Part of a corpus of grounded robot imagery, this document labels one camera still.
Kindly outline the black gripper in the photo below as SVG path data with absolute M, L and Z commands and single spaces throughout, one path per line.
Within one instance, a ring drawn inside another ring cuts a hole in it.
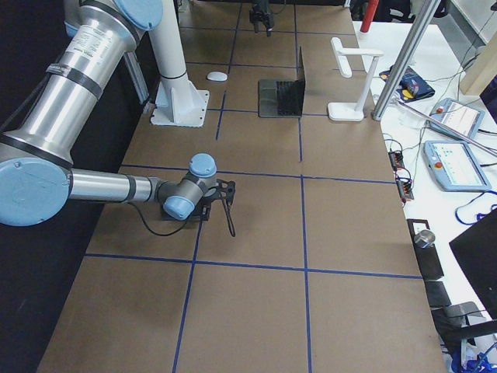
M 271 22 L 273 21 L 273 13 L 269 8 L 268 0 L 254 0 L 252 8 L 249 11 L 249 22 L 253 24 L 255 33 L 259 32 L 259 23 L 264 23 L 266 28 L 266 36 L 272 35 Z
M 208 188 L 205 199 L 208 203 L 221 200 L 224 201 L 227 206 L 231 206 L 235 198 L 235 187 L 235 181 L 217 179 L 214 185 Z

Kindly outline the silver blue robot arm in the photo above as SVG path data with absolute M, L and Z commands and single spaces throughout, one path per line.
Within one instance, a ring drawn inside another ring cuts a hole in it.
M 154 201 L 172 219 L 204 219 L 219 200 L 229 209 L 233 182 L 217 177 L 214 158 L 194 155 L 178 182 L 76 169 L 71 150 L 116 67 L 149 36 L 160 73 L 151 121 L 201 127 L 210 93 L 189 80 L 175 6 L 170 1 L 67 1 L 71 41 L 51 64 L 20 127 L 1 136 L 1 222 L 31 226 L 69 200 L 138 204 Z

